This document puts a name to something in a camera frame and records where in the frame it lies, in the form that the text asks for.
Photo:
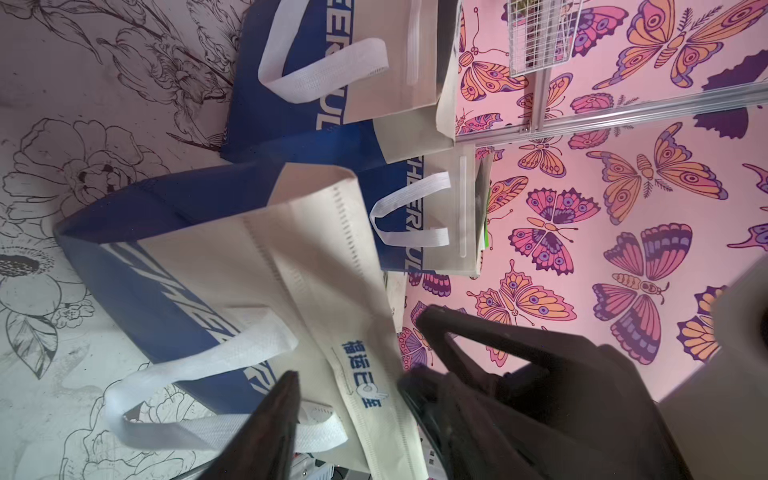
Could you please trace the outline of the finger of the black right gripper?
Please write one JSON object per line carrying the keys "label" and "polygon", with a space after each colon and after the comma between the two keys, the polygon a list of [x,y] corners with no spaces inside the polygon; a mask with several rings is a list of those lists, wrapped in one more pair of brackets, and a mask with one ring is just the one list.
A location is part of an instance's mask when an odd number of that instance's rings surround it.
{"label": "finger of the black right gripper", "polygon": [[452,334],[550,371],[600,370],[597,347],[582,336],[495,323],[437,305],[428,306],[415,326],[448,371],[467,384],[496,384],[499,377],[472,360]]}

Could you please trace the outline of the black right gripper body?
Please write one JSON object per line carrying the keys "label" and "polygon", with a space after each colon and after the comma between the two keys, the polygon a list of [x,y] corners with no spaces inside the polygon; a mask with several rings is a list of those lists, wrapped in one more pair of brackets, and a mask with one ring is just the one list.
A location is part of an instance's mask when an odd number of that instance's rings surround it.
{"label": "black right gripper body", "polygon": [[689,479],[637,369],[608,346],[569,341],[519,351],[527,365],[491,378],[511,419],[502,431],[542,479]]}

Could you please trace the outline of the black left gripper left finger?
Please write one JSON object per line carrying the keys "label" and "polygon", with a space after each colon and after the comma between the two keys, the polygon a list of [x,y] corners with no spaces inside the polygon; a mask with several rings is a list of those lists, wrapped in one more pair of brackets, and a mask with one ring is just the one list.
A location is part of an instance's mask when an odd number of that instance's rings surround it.
{"label": "black left gripper left finger", "polygon": [[290,477],[300,407],[299,375],[283,374],[202,479],[272,480]]}

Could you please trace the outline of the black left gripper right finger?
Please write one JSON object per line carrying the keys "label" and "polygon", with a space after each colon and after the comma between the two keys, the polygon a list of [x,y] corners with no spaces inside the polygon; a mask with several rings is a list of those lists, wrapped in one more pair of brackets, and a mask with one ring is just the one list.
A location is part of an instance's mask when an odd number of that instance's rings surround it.
{"label": "black left gripper right finger", "polygon": [[418,366],[397,388],[449,479],[538,479],[455,374]]}

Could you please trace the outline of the blue white takeout bag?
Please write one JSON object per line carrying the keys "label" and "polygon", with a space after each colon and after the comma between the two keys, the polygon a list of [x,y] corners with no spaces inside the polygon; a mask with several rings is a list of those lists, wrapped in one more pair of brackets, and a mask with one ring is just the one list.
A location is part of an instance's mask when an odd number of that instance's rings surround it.
{"label": "blue white takeout bag", "polygon": [[477,275],[492,163],[464,144],[360,173],[382,269]]}

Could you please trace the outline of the green white takeout bag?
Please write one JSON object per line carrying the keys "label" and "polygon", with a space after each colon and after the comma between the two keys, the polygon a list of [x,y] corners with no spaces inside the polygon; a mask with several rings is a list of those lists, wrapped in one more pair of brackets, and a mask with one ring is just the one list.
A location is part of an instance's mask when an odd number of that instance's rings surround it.
{"label": "green white takeout bag", "polygon": [[488,221],[489,221],[488,217],[485,217],[483,220],[483,225],[481,229],[480,247],[482,251],[492,248],[492,241],[491,241],[490,234],[488,232]]}

